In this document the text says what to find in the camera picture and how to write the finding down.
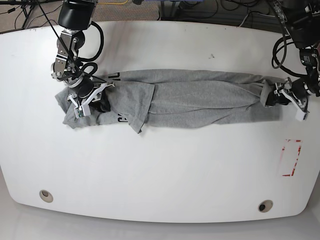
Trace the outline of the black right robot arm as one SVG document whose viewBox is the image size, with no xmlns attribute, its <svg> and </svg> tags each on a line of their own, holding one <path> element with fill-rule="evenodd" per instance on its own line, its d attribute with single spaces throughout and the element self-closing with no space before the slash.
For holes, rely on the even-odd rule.
<svg viewBox="0 0 320 240">
<path fill-rule="evenodd" d="M 68 99 L 75 105 L 78 118 L 90 115 L 91 109 L 101 113 L 111 110 L 105 93 L 110 85 L 94 75 L 98 70 L 96 60 L 105 41 L 102 28 L 92 20 L 97 4 L 96 0 L 65 0 L 58 17 L 58 25 L 63 31 L 57 38 L 57 55 L 51 75 L 70 89 Z M 80 57 L 79 50 L 85 44 L 84 31 L 90 26 L 99 32 L 99 48 L 92 57 Z"/>
</svg>

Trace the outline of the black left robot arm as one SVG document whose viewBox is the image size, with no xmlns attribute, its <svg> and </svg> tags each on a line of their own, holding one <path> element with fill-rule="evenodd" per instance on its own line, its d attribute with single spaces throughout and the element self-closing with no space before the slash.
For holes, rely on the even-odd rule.
<svg viewBox="0 0 320 240">
<path fill-rule="evenodd" d="M 266 107 L 288 105 L 296 107 L 296 119 L 303 121 L 308 114 L 309 96 L 320 95 L 320 2 L 318 0 L 268 0 L 277 19 L 282 37 L 272 49 L 271 65 L 290 77 L 283 82 L 264 86 L 260 100 Z M 284 66 L 288 45 L 299 50 L 299 60 L 306 73 L 296 73 Z"/>
</svg>

